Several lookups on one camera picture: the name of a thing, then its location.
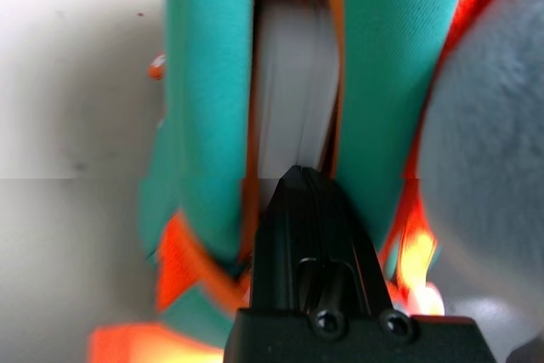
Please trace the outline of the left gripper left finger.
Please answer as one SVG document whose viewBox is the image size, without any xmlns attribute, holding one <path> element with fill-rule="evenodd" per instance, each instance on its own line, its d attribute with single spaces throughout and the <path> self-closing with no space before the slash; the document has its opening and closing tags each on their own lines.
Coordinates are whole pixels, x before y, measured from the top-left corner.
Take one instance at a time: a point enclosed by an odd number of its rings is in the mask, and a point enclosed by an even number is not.
<svg viewBox="0 0 544 363">
<path fill-rule="evenodd" d="M 324 175 L 292 167 L 279 180 L 261 218 L 252 261 L 250 307 L 316 309 L 326 263 Z"/>
</svg>

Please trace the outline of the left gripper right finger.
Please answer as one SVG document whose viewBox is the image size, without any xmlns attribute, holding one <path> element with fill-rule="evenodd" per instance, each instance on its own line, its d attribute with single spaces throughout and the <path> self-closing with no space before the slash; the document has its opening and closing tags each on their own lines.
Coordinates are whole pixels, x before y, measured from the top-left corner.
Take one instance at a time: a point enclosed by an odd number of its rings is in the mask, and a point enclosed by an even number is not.
<svg viewBox="0 0 544 363">
<path fill-rule="evenodd" d="M 305 167 L 303 179 L 317 211 L 320 262 L 324 268 L 321 309 L 387 310 L 391 298 L 365 224 L 332 180 Z"/>
</svg>

